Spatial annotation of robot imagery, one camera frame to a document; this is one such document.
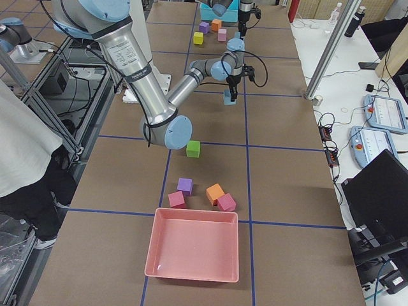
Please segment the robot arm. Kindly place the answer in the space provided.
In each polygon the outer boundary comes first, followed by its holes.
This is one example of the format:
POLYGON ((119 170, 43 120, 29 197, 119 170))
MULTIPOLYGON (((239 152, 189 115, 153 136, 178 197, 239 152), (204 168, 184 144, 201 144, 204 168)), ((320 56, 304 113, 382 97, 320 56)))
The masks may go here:
POLYGON ((71 38, 92 39, 103 59, 127 83, 144 113, 143 137, 151 144, 176 150, 185 147, 193 133, 189 118, 179 115, 179 106, 206 77, 239 82, 244 67, 245 43, 230 39, 219 58, 198 60, 169 93, 164 93, 154 69, 145 57, 135 25, 145 25, 145 15, 132 19, 131 9, 142 10, 137 1, 52 1, 56 29, 71 38))
POLYGON ((202 21, 219 19, 223 22, 238 23, 236 38, 244 40, 248 29, 252 29, 261 19, 261 9, 253 1, 233 0, 203 0, 200 3, 200 17, 202 21), (253 26, 247 26, 251 16, 257 18, 253 26))

